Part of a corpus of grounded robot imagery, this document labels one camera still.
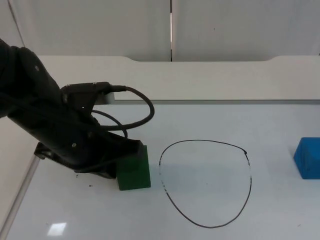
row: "black mark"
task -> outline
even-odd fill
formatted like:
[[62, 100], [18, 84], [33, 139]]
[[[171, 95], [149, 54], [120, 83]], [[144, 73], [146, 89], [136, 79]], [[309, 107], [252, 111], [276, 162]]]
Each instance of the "black mark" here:
[[[248, 166], [249, 166], [249, 169], [251, 170], [251, 166], [250, 166], [250, 161], [249, 161], [249, 158], [248, 158], [248, 153], [246, 150], [244, 150], [243, 148], [239, 147], [239, 146], [236, 146], [236, 145], [233, 145], [233, 144], [230, 144], [230, 143], [227, 143], [227, 142], [222, 142], [222, 141], [213, 141], [213, 140], [201, 140], [201, 139], [194, 139], [194, 140], [182, 140], [182, 141], [177, 141], [171, 145], [169, 145], [162, 153], [161, 153], [161, 156], [160, 156], [160, 160], [159, 160], [159, 175], [160, 175], [160, 178], [161, 178], [161, 160], [162, 160], [162, 157], [164, 155], [164, 153], [170, 148], [172, 147], [173, 145], [176, 145], [176, 144], [179, 144], [179, 143], [185, 143], [185, 142], [211, 142], [211, 143], [217, 143], [217, 144], [225, 144], [225, 145], [228, 145], [228, 146], [231, 146], [231, 147], [235, 147], [235, 148], [238, 148], [240, 150], [242, 150], [244, 152], [244, 155], [245, 155], [245, 158], [247, 160], [247, 163], [248, 163]], [[189, 222], [193, 223], [194, 225], [197, 225], [199, 227], [202, 227], [202, 228], [206, 228], [206, 229], [217, 229], [217, 228], [221, 228], [221, 227], [224, 227], [224, 226], [227, 226], [228, 224], [232, 223], [234, 220], [236, 220], [240, 214], [242, 213], [242, 211], [245, 209], [245, 206], [247, 205], [247, 202], [249, 200], [249, 197], [250, 197], [250, 194], [251, 194], [251, 188], [252, 188], [252, 175], [250, 174], [250, 186], [249, 186], [249, 192], [248, 192], [248, 195], [245, 199], [245, 202], [241, 208], [241, 210], [239, 211], [239, 213], [234, 217], [232, 218], [230, 221], [224, 223], [224, 224], [221, 224], [221, 225], [216, 225], [216, 226], [205, 226], [205, 225], [201, 225], [199, 223], [196, 223], [195, 221], [191, 220], [189, 217], [187, 217], [179, 208], [178, 206], [175, 204], [175, 202], [173, 201], [173, 199], [171, 198], [171, 196], [169, 195], [167, 189], [166, 189], [166, 185], [165, 185], [165, 182], [164, 180], [161, 178], [161, 183], [162, 183], [162, 186], [163, 186], [163, 189], [165, 191], [165, 194], [167, 195], [167, 197], [169, 198], [170, 202], [172, 203], [172, 205], [175, 207], [175, 209], [185, 218], [187, 219]]]

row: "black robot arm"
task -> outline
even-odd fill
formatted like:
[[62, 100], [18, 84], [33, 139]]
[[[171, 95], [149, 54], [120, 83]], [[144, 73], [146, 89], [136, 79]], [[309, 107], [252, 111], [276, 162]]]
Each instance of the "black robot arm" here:
[[[117, 123], [101, 126], [91, 115], [94, 105], [112, 92], [123, 91], [145, 100], [149, 116], [122, 125], [106, 113], [97, 112]], [[127, 86], [98, 82], [60, 89], [32, 51], [0, 40], [0, 118], [7, 116], [38, 139], [35, 154], [42, 159], [50, 158], [78, 173], [116, 178], [119, 161], [143, 159], [146, 154], [141, 141], [127, 138], [127, 129], [143, 125], [154, 113], [151, 101]], [[123, 131], [124, 137], [109, 132], [116, 130]]]

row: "white wall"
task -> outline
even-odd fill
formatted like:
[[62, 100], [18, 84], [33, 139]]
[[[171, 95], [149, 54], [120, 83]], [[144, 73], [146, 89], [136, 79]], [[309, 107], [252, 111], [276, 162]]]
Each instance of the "white wall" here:
[[320, 53], [320, 0], [172, 0], [174, 61]]
[[0, 0], [0, 39], [9, 45], [23, 46], [18, 28], [10, 12], [8, 0]]
[[38, 55], [170, 60], [169, 0], [10, 0]]

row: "blue block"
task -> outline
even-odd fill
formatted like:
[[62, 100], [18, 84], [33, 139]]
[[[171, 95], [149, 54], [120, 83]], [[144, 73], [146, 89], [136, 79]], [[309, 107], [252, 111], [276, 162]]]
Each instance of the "blue block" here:
[[294, 154], [303, 179], [320, 179], [320, 137], [303, 137]]

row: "green block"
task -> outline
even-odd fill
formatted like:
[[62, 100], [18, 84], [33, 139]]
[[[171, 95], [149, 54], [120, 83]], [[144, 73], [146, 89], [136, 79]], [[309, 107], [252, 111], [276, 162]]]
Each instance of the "green block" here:
[[140, 157], [128, 156], [117, 161], [116, 178], [121, 191], [151, 187], [147, 146], [143, 146]]

